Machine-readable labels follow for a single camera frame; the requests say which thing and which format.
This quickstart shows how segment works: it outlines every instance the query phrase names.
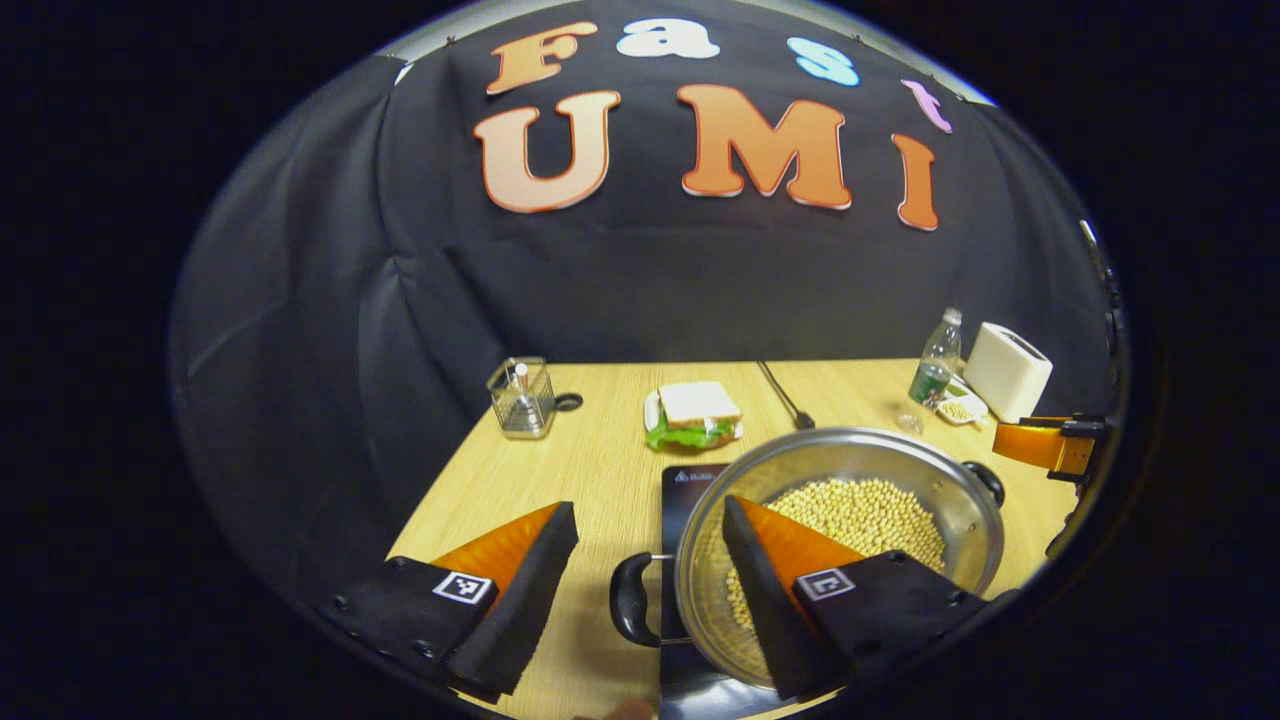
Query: wire basket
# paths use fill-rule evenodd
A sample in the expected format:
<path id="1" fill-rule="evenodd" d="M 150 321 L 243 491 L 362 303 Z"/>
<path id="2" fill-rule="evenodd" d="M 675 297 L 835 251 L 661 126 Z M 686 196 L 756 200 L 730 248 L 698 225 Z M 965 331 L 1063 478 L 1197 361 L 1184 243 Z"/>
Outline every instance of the wire basket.
<path id="1" fill-rule="evenodd" d="M 518 368 L 527 373 L 517 372 Z M 509 438 L 544 437 L 556 419 L 556 392 L 543 357 L 508 357 L 489 377 L 489 397 L 502 434 Z"/>

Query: plastic water bottle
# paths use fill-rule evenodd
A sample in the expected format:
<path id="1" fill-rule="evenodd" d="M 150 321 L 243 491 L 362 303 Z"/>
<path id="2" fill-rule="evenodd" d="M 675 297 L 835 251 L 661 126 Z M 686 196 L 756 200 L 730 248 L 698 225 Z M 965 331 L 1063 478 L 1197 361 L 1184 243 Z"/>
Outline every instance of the plastic water bottle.
<path id="1" fill-rule="evenodd" d="M 920 354 L 920 365 L 906 395 L 906 409 L 897 418 L 897 427 L 911 434 L 924 433 L 924 421 L 942 404 L 943 392 L 960 360 L 960 311 L 947 307 L 942 324 L 929 336 Z"/>

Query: white toaster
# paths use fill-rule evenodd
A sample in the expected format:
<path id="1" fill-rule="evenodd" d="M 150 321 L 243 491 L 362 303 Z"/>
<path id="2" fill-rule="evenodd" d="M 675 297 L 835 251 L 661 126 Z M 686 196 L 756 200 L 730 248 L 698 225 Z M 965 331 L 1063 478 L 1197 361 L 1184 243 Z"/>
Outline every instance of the white toaster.
<path id="1" fill-rule="evenodd" d="M 1036 414 L 1053 364 L 1018 333 L 995 323 L 978 328 L 964 380 L 1004 423 Z"/>

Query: white letter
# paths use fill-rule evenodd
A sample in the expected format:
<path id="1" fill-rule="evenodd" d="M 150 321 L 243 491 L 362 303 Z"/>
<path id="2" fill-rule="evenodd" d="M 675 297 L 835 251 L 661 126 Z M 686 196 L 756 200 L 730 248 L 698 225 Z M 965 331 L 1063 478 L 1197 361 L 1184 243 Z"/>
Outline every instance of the white letter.
<path id="1" fill-rule="evenodd" d="M 719 46 L 712 45 L 707 28 L 692 20 L 654 18 L 636 20 L 622 28 L 627 33 L 618 41 L 618 53 L 632 58 L 660 58 L 680 55 L 705 60 L 719 55 Z"/>

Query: black background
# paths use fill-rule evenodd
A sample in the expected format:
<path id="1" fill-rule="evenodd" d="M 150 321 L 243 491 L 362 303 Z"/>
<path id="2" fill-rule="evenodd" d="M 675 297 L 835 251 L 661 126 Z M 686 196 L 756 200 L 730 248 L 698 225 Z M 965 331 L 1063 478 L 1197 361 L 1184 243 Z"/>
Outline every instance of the black background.
<path id="1" fill-rule="evenodd" d="M 8 528 L 22 552 L 5 715 L 438 716 L 316 635 L 225 547 L 170 429 L 164 327 L 200 218 L 252 143 L 444 8 L 81 5 L 22 3 L 6 23 L 19 119 Z M 1174 387 L 1152 480 L 1106 557 L 987 657 L 987 687 L 943 684 L 915 707 L 1233 716 L 1275 700 L 1262 680 L 1274 618 L 1257 614 L 1275 606 L 1257 594 L 1275 589 L 1262 561 L 1274 542 L 1245 519 L 1270 500 L 1274 466 L 1249 456 L 1274 425 L 1254 418 L 1271 405 L 1257 336 L 1276 255 L 1276 202 L 1249 192 L 1275 184 L 1261 105 L 1275 94 L 1262 53 L 1275 18 L 1261 8 L 852 6 L 983 90 L 1059 161 L 1147 337 L 1165 341 L 1167 365 L 1139 372 Z"/>

